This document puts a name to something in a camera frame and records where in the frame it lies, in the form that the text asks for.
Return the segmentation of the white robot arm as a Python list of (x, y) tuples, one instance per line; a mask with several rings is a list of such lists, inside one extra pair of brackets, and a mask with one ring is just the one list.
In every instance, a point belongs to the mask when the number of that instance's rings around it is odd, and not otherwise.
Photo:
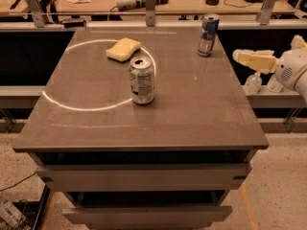
[(237, 49), (232, 58), (260, 74), (273, 74), (276, 80), (289, 90), (296, 91), (307, 103), (307, 42), (295, 35), (291, 49), (280, 58), (272, 50), (252, 51)]

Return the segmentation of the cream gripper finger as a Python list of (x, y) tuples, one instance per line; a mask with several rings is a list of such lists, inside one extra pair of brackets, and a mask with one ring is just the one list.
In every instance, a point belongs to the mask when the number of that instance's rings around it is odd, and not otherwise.
[(292, 49), (307, 49), (307, 42), (301, 35), (295, 35), (291, 42)]
[(273, 55), (272, 50), (237, 49), (232, 57), (236, 62), (266, 75), (274, 73), (278, 65), (278, 58)]

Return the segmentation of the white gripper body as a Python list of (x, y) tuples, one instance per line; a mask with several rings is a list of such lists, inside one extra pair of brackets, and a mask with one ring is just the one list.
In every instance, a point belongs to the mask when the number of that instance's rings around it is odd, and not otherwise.
[(284, 52), (274, 74), (288, 89), (307, 90), (307, 50), (293, 49)]

